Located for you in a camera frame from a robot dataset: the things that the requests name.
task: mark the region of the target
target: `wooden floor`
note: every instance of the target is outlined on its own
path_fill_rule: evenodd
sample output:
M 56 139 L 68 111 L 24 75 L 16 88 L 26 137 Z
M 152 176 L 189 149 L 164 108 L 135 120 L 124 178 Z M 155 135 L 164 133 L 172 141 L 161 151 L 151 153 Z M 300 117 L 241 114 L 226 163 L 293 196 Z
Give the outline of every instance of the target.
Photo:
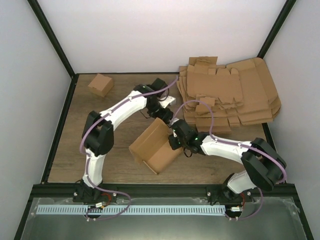
M 114 87 L 102 98 L 88 90 L 87 86 L 94 76 L 79 76 L 49 175 L 48 181 L 51 183 L 72 183 L 82 178 L 86 157 L 79 153 L 79 145 L 89 112 L 100 112 L 112 107 L 138 84 L 150 84 L 156 78 L 161 78 L 167 83 L 175 79 L 174 74 L 108 74 L 114 79 Z M 177 98 L 177 104 L 171 107 L 172 111 L 175 111 L 182 104 L 176 85 L 170 89 L 170 95 Z M 182 118 L 183 113 L 180 112 L 178 117 Z M 104 183 L 220 184 L 231 173 L 243 169 L 241 164 L 217 156 L 195 154 L 187 158 L 181 154 L 164 172 L 155 175 L 144 164 L 135 163 L 128 149 L 152 121 L 153 119 L 145 119 L 137 112 L 116 129 L 114 146 L 104 161 Z M 235 127 L 232 134 L 220 136 L 242 141 L 254 140 L 256 137 L 265 139 L 261 124 Z

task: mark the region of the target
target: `small cardboard box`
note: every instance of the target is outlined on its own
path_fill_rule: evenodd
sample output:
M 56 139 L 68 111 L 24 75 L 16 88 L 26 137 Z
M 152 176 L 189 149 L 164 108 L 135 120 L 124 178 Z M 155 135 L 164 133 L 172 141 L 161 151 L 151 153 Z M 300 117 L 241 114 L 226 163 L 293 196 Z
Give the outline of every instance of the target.
M 88 85 L 90 92 L 100 97 L 105 97 L 113 86 L 114 80 L 111 77 L 103 76 L 99 73 Z
M 161 173 L 183 149 L 172 150 L 169 144 L 168 126 L 159 118 L 129 146 L 137 163 L 144 163 L 155 174 Z

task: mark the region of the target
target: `open cardboard box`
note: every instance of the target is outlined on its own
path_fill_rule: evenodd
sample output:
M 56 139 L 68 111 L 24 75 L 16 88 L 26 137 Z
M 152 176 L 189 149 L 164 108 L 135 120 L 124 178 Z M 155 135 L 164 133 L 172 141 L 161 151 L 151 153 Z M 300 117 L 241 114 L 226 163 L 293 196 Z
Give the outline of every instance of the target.
M 168 126 L 159 118 L 129 146 L 135 161 L 144 163 L 155 174 L 161 173 L 179 154 L 182 148 L 172 150 L 168 136 Z

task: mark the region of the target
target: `white wall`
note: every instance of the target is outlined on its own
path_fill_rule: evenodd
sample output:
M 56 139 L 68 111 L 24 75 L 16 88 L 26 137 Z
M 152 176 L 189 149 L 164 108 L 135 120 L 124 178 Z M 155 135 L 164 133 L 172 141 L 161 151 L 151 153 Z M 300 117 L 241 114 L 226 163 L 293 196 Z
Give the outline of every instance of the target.
M 320 1 L 297 1 L 265 59 L 282 101 L 271 133 L 320 239 Z
M 39 0 L 76 73 L 169 72 L 255 57 L 285 0 Z
M 0 239 L 39 184 L 70 77 L 26 0 L 0 0 Z

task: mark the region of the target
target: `cardboard flap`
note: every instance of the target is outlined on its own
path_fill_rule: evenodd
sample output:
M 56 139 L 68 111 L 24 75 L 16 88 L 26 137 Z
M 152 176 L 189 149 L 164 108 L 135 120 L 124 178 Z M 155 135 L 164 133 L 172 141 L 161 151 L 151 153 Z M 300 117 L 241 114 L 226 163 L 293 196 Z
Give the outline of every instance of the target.
M 188 72 L 194 72 L 195 71 L 195 66 L 193 65 L 188 65 L 187 69 L 186 69 Z
M 196 128 L 198 132 L 209 132 L 210 127 L 200 126 Z M 212 128 L 212 133 L 214 134 L 231 134 L 231 128 L 229 126 L 214 126 Z
M 229 108 L 229 109 L 226 109 L 225 111 L 229 116 L 236 116 L 238 114 L 235 108 Z
M 186 76 L 182 77 L 182 85 L 183 85 L 183 88 L 181 90 L 184 91 L 186 101 L 195 100 L 194 97 L 189 96 L 187 93 L 187 77 Z M 186 105 L 189 106 L 190 108 L 195 108 L 197 104 L 198 103 L 196 101 L 191 101 L 191 102 L 188 102 Z
M 215 106 L 216 99 L 214 97 L 199 97 L 199 101 L 204 102 L 205 104 L 210 105 L 211 107 Z
M 273 111 L 275 108 L 272 109 L 272 118 L 273 119 L 279 114 L 280 108 L 281 108 L 281 106 L 276 111 Z
M 197 94 L 197 95 L 195 95 L 195 99 L 196 100 L 200 100 L 201 98 L 205 98 L 206 97 L 206 95 L 204 95 L 204 94 Z
M 259 57 L 255 57 L 253 61 L 259 74 L 265 94 L 268 98 L 268 102 L 270 104 L 278 97 L 277 88 L 269 72 L 266 62 Z
M 280 101 L 280 98 L 277 97 L 271 104 L 270 104 L 270 107 L 271 108 L 276 108 L 278 106 L 281 106 L 281 101 Z
M 231 74 L 235 74 L 235 75 L 239 75 L 239 71 L 235 68 L 231 68 L 231 71 L 230 71 Z
M 230 75 L 230 72 L 227 68 L 218 68 L 216 71 L 217 76 L 227 76 Z
M 238 114 L 238 118 L 240 119 L 242 124 L 244 122 L 257 121 L 260 119 L 269 119 L 272 118 L 272 111 L 271 109 L 267 109 L 251 113 Z
M 273 122 L 273 118 L 265 118 L 265 119 L 258 119 L 258 120 L 253 120 L 253 121 L 246 121 L 246 122 L 242 122 L 241 124 L 243 126 L 247 126 L 247 125 L 253 125 L 253 124 L 263 124 L 263 123 L 271 123 Z
M 240 126 L 240 121 L 237 116 L 228 116 L 228 122 L 231 127 L 238 127 Z
M 184 120 L 188 123 L 188 124 L 195 124 L 196 123 L 196 119 L 193 113 L 186 111 L 186 109 L 183 109 L 183 117 Z
M 221 101 L 221 106 L 225 108 L 234 108 L 235 105 L 232 104 L 234 102 L 234 98 L 232 96 L 220 96 L 219 100 Z
M 196 118 L 195 125 L 197 127 L 208 126 L 211 125 L 211 117 L 208 118 Z M 213 119 L 213 126 L 215 127 L 223 127 L 229 126 L 228 119 L 226 117 L 214 117 Z
M 178 90 L 181 94 L 181 97 L 182 97 L 182 100 L 183 102 L 185 103 L 186 101 L 189 101 L 191 100 L 192 98 L 190 98 L 187 94 L 186 94 L 186 90 L 185 90 L 185 86 L 184 84 L 186 82 L 186 77 L 184 76 L 180 76 L 179 77 L 179 81 L 176 82 L 177 84 L 177 87 L 178 87 Z M 188 110 L 191 110 L 192 109 L 192 106 L 195 107 L 197 105 L 197 103 L 195 102 L 190 102 L 190 104 L 186 104 L 184 105 Z
M 209 63 L 196 61 L 194 65 L 194 73 L 196 74 L 208 74 Z
M 216 69 L 215 68 L 209 68 L 208 69 L 208 74 L 209 75 L 216 75 Z
M 221 64 L 221 65 L 215 65 L 215 68 L 216 68 L 216 69 L 225 69 L 225 68 L 226 68 L 226 65 L 223 65 L 223 64 Z
M 226 65 L 227 69 L 235 68 L 238 71 L 243 71 L 247 69 L 254 69 L 256 67 L 255 62 L 251 59 L 243 60 L 243 61 L 237 61 L 234 63 L 230 63 Z
M 195 107 L 195 112 L 196 112 L 199 116 L 210 113 L 209 109 L 208 109 L 205 105 L 202 105 L 202 104 L 199 104 L 199 105 L 197 105 L 197 106 Z
M 279 112 L 280 108 L 281 108 L 281 105 L 276 106 L 276 107 L 274 107 L 274 108 L 271 109 L 271 113 L 272 113 L 272 117 L 273 117 L 273 118 L 274 118 L 274 117 L 276 116 L 276 114 Z
M 197 59 L 197 60 L 195 60 L 195 63 L 197 64 L 197 62 L 202 62 L 202 63 L 207 63 L 207 64 L 212 64 L 211 63 L 211 61 L 209 61 L 209 60 L 205 60 L 205 59 Z
M 218 57 L 217 56 L 196 56 L 189 57 L 189 65 L 195 65 L 197 60 L 207 60 L 212 64 L 217 64 Z
M 208 112 L 206 114 L 201 114 L 201 113 L 198 114 L 197 112 L 195 112 L 194 117 L 195 118 L 211 118 L 211 113 Z M 218 109 L 217 111 L 213 112 L 213 117 L 214 118 L 226 118 L 226 117 L 228 117 L 228 114 L 227 114 L 226 110 Z
M 187 76 L 187 70 L 181 71 L 181 72 L 179 73 L 179 75 L 180 75 L 181 77 Z
M 179 67 L 179 72 L 186 71 L 187 68 L 188 68 L 188 66 L 180 66 L 180 67 Z

